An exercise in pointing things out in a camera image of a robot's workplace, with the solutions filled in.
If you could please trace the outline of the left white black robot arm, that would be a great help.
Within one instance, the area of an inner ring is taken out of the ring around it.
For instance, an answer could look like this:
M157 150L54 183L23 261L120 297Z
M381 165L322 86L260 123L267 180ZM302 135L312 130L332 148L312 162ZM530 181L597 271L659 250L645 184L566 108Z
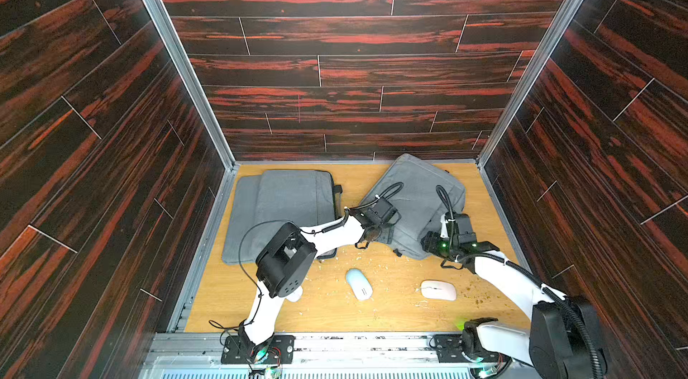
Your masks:
M285 222L255 260L256 296L247 319L238 325L244 355L257 359L269 347L284 300L301 288L317 256L342 246L367 246L399 215L388 199L378 196L362 207L345 210L336 221L315 227Z

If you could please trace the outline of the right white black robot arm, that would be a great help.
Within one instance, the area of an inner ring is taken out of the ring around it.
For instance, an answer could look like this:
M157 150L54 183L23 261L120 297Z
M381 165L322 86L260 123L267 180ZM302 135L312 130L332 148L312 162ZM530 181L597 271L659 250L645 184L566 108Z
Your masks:
M467 321L462 356L478 363L505 357L535 368L542 378L602 378L608 364L600 322L584 297L554 289L497 246L479 241L465 214L445 214L442 228L421 240L423 250L442 259L442 267L467 270L499 289L530 320L527 330L487 317Z

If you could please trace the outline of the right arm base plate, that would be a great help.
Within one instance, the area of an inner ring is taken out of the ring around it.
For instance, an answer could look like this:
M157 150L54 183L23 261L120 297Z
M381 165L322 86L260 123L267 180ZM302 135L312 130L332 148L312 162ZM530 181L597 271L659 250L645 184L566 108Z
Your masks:
M462 336L456 333L435 334L428 340L428 347L435 352L441 364L469 363L473 365L503 365L509 357L496 352L469 354L464 349Z

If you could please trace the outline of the pale blue computer mouse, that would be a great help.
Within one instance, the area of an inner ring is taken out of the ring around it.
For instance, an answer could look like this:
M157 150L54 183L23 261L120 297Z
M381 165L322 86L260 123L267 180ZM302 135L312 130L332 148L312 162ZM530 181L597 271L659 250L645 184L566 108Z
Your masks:
M365 301L372 297L373 288L360 269L350 269L346 272L345 280L359 301Z

